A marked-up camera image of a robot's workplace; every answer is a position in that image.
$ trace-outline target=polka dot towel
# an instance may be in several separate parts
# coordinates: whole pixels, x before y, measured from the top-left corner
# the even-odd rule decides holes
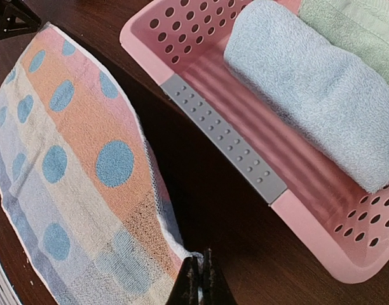
[[[0,89],[0,190],[59,304],[164,304],[191,255],[128,98],[50,24]]]

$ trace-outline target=wood surface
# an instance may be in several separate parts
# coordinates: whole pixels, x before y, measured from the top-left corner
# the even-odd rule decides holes
[[[333,279],[121,48],[122,26],[148,2],[26,0],[44,22],[58,25],[93,53],[130,97],[169,188],[186,248],[213,249],[240,305],[389,304],[389,263],[363,284]],[[0,41],[0,85],[31,39]],[[1,204],[0,259],[24,304],[55,304],[27,263]]]

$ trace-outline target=light blue towel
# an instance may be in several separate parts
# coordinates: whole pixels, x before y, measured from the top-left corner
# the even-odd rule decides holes
[[[366,191],[389,184],[389,86],[272,0],[236,20],[224,54],[233,75]]]

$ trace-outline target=green towel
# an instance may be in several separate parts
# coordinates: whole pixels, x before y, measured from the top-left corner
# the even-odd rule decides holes
[[[389,84],[389,0],[303,0],[299,17]]]

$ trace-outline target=plastic basket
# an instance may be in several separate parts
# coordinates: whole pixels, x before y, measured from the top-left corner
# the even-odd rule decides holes
[[[126,23],[121,44],[333,277],[365,281],[389,259],[389,187],[366,194],[225,68],[248,3],[155,0]]]

